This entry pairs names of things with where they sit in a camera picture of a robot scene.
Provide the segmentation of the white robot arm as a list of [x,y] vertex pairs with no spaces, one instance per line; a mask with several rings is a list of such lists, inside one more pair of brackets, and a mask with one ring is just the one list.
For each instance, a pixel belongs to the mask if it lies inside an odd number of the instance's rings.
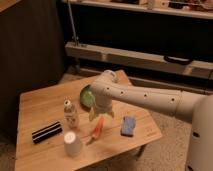
[[91,84],[94,108],[112,111],[117,100],[192,122],[185,171],[213,171],[213,94],[121,85],[115,72],[105,70]]

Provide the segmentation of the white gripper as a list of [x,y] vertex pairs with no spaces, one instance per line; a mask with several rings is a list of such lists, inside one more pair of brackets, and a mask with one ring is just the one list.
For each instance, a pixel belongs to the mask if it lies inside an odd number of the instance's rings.
[[[112,111],[112,100],[105,96],[95,97],[95,110],[98,113],[106,113],[114,118],[114,112]],[[97,113],[94,108],[91,108],[89,112],[89,121],[93,121],[97,117]]]

